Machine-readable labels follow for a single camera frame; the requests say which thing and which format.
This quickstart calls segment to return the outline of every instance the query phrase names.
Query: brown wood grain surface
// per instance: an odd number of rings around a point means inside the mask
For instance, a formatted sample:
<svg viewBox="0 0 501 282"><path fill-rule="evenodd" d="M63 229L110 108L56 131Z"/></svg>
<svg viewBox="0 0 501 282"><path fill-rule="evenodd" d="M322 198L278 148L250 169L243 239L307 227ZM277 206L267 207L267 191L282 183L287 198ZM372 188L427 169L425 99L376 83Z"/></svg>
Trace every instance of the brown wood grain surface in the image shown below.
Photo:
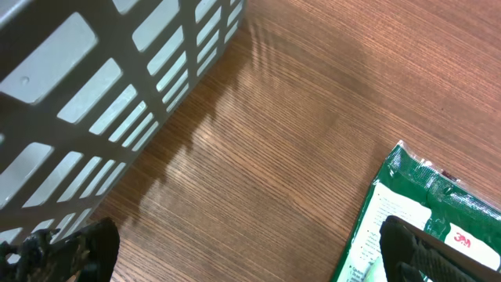
<svg viewBox="0 0 501 282"><path fill-rule="evenodd" d="M501 2L250 0L93 215L115 281L328 281L404 139L501 205Z"/></svg>

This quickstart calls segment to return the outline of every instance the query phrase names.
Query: white label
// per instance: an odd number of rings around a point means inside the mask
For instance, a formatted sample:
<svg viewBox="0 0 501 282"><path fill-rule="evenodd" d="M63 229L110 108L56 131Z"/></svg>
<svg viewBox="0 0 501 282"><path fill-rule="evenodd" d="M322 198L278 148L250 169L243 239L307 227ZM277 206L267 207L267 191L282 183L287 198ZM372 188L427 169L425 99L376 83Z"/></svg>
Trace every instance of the white label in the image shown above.
<svg viewBox="0 0 501 282"><path fill-rule="evenodd" d="M376 184L374 194L362 218L359 231L351 243L339 282L362 282L371 265L381 257L379 229L389 215L396 215L423 230L431 210L420 203Z"/></svg>
<svg viewBox="0 0 501 282"><path fill-rule="evenodd" d="M484 266L494 270L499 268L501 258L498 253L492 250L486 243L462 230L459 226L451 223L451 232L447 234L445 243Z"/></svg>

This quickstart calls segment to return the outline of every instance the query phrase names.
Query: green package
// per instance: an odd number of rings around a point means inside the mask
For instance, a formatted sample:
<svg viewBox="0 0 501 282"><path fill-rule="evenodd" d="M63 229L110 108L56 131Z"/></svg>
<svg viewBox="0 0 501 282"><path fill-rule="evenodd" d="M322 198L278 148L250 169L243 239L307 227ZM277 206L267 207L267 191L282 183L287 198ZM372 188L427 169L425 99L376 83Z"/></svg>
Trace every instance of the green package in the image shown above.
<svg viewBox="0 0 501 282"><path fill-rule="evenodd" d="M370 183L332 282L363 282L382 265L379 229L389 215L500 272L501 212L400 141Z"/></svg>

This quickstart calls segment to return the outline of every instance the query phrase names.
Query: gray plastic basket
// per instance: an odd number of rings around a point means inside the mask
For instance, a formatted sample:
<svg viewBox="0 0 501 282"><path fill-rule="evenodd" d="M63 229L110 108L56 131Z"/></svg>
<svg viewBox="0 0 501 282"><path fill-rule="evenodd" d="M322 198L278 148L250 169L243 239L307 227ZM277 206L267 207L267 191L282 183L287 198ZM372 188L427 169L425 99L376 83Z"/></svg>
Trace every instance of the gray plastic basket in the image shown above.
<svg viewBox="0 0 501 282"><path fill-rule="evenodd" d="M245 1L1 1L0 240L80 228L224 52Z"/></svg>

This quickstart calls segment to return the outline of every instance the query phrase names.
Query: sealed package edge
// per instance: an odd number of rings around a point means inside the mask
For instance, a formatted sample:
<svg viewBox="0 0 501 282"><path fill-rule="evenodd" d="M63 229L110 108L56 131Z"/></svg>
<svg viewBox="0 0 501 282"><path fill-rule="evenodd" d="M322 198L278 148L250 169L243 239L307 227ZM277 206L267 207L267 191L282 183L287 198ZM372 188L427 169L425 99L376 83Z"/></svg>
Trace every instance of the sealed package edge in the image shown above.
<svg viewBox="0 0 501 282"><path fill-rule="evenodd" d="M403 141L398 142L370 183L331 281L385 278L379 230L389 215L397 215L481 264L501 271L501 212L465 187L430 161L419 159Z"/></svg>

